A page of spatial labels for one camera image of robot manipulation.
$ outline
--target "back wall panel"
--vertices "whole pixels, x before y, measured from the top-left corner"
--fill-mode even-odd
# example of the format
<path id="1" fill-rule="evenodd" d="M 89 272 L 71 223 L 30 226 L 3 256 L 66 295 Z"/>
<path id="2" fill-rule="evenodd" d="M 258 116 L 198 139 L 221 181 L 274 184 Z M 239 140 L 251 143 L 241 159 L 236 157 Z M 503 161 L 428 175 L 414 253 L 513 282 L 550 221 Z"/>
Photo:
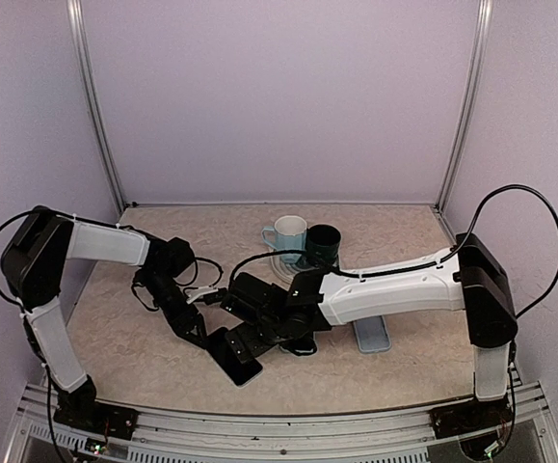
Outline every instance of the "back wall panel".
<path id="1" fill-rule="evenodd" d="M 83 7 L 128 201 L 435 201 L 477 0 Z"/>

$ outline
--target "dark green mug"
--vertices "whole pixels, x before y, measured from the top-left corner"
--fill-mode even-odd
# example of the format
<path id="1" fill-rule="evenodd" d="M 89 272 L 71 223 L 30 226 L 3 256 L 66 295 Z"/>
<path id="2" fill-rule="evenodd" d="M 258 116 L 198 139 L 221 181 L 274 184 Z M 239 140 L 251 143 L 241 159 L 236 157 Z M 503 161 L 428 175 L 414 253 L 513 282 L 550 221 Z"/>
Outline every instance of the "dark green mug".
<path id="1" fill-rule="evenodd" d="M 338 259 L 340 231 L 332 225 L 314 225 L 306 231 L 305 250 L 317 259 L 306 259 L 310 265 L 334 265 Z"/>

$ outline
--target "marbled table surface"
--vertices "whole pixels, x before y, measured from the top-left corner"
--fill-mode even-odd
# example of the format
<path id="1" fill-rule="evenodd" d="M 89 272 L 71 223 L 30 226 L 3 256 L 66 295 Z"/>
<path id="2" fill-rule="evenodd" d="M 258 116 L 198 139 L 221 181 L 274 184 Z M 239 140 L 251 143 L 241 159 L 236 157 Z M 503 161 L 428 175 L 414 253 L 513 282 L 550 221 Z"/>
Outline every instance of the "marbled table surface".
<path id="1" fill-rule="evenodd" d="M 223 284 L 240 260 L 267 251 L 260 231 L 285 214 L 342 232 L 343 268 L 413 259 L 448 245 L 428 206 L 260 204 L 129 208 L 121 222 L 163 238 L 188 240 L 199 257 L 218 261 Z M 267 260 L 246 271 L 280 284 Z M 216 271 L 199 265 L 200 285 Z M 317 335 L 319 351 L 295 357 L 275 348 L 258 360 L 263 372 L 243 388 L 203 350 L 177 338 L 161 313 L 133 297 L 135 268 L 99 263 L 68 330 L 99 398 L 172 410 L 243 415 L 346 413 L 413 406 L 469 395 L 473 360 L 464 312 L 387 316 L 392 348 L 363 355 L 351 324 Z M 187 281 L 190 271 L 178 280 Z M 238 320 L 198 305 L 208 333 Z"/>

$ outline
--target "metal corner bracket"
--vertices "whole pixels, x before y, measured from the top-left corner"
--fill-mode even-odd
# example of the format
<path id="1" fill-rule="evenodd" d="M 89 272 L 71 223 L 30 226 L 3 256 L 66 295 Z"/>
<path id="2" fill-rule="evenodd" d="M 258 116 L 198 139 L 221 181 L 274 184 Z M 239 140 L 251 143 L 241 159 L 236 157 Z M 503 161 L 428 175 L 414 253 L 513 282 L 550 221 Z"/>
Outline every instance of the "metal corner bracket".
<path id="1" fill-rule="evenodd" d="M 459 171 L 459 164 L 465 150 L 465 140 L 471 123 L 471 115 L 475 106 L 475 100 L 478 93 L 478 84 L 482 74 L 484 64 L 484 55 L 489 37 L 489 29 L 492 17 L 492 0 L 480 0 L 478 9 L 478 22 L 475 29 L 475 38 L 473 41 L 473 49 L 471 51 L 471 63 L 467 75 L 467 86 L 465 96 L 463 98 L 463 106 L 461 108 L 461 116 L 457 126 L 454 141 L 452 143 L 452 151 L 450 154 L 450 162 L 448 163 L 443 184 L 439 191 L 435 208 L 441 216 L 447 207 L 450 193 Z"/>
<path id="2" fill-rule="evenodd" d="M 73 35 L 73 44 L 75 45 L 75 52 L 77 53 L 79 69 L 84 84 L 84 92 L 93 122 L 94 135 L 98 143 L 103 170 L 105 171 L 105 176 L 107 177 L 116 209 L 119 214 L 122 214 L 126 208 L 126 202 L 122 193 L 122 186 L 116 170 L 116 164 L 109 149 L 109 144 L 107 143 L 105 126 L 98 105 L 96 88 L 94 87 L 93 68 L 82 14 L 82 2 L 81 0 L 66 0 L 66 5 L 68 9 L 68 20 Z"/>

